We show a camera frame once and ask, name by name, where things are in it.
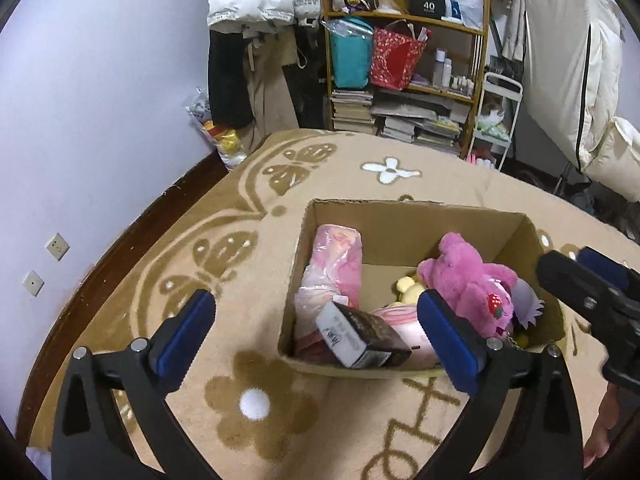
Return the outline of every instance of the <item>white circle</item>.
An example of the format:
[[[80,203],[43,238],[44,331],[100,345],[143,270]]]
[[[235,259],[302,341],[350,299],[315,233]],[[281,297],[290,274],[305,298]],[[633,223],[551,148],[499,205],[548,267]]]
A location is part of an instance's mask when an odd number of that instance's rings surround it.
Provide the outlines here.
[[[260,388],[245,390],[240,396],[240,411],[250,420],[263,420],[271,411],[269,396]]]

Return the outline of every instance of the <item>human hand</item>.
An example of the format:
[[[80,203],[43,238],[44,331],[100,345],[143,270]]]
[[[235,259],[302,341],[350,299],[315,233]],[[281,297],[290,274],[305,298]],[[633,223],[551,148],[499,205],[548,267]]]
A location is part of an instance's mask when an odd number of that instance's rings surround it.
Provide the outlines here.
[[[593,425],[591,436],[584,445],[584,467],[588,467],[596,458],[602,458],[609,450],[607,431],[618,423],[620,406],[618,404],[618,387],[609,383],[598,409],[598,418]]]

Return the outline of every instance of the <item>silver rivet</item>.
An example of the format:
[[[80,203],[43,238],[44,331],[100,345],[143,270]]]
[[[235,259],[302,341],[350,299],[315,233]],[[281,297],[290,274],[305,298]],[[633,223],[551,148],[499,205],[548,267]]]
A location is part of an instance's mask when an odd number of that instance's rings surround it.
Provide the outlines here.
[[[86,355],[86,346],[79,346],[74,350],[74,359],[82,359]]]
[[[146,339],[139,337],[138,339],[134,339],[129,346],[134,352],[142,352],[146,348],[146,345]]]
[[[546,347],[546,351],[549,352],[549,355],[551,355],[551,357],[560,357],[562,355],[562,352],[556,345],[549,345],[548,347]]]
[[[596,305],[598,304],[598,302],[596,300],[594,300],[591,296],[587,296],[586,298],[584,298],[584,307],[588,308],[589,310],[593,310],[594,308],[596,308]]]
[[[487,339],[486,340],[486,345],[491,350],[502,350],[502,347],[504,346],[502,341],[500,339],[498,339],[497,337],[490,337],[489,339]]]

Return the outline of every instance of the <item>wall socket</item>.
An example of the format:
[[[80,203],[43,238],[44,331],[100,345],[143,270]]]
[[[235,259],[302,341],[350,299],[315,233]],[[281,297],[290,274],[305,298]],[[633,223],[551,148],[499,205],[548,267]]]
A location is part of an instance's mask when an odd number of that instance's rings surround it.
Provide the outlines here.
[[[44,280],[36,274],[35,270],[30,270],[25,279],[22,280],[22,286],[26,288],[34,298],[38,295],[43,285]]]
[[[68,250],[69,244],[66,243],[66,240],[60,235],[60,233],[56,233],[56,235],[47,244],[47,251],[49,251],[57,261],[60,261],[62,256],[64,256]]]

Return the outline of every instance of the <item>open cardboard box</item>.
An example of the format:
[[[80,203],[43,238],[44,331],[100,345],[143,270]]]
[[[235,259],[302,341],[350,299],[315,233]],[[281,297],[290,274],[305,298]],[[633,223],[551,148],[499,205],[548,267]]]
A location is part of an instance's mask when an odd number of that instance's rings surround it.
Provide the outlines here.
[[[541,348],[564,337],[560,304],[540,288],[536,279],[536,263],[545,251],[527,216],[432,202],[313,200],[307,206],[302,222],[278,340],[281,358],[300,372],[361,379],[442,373],[441,368],[352,370],[310,364],[292,357],[296,320],[293,300],[311,257],[316,229],[322,224],[351,227],[362,236],[361,310],[370,312],[397,301],[394,288],[396,281],[413,274],[424,259],[437,258],[440,239],[448,232],[458,232],[478,250],[485,262],[511,267],[545,301],[543,315],[537,318],[534,328],[527,330],[531,349]]]

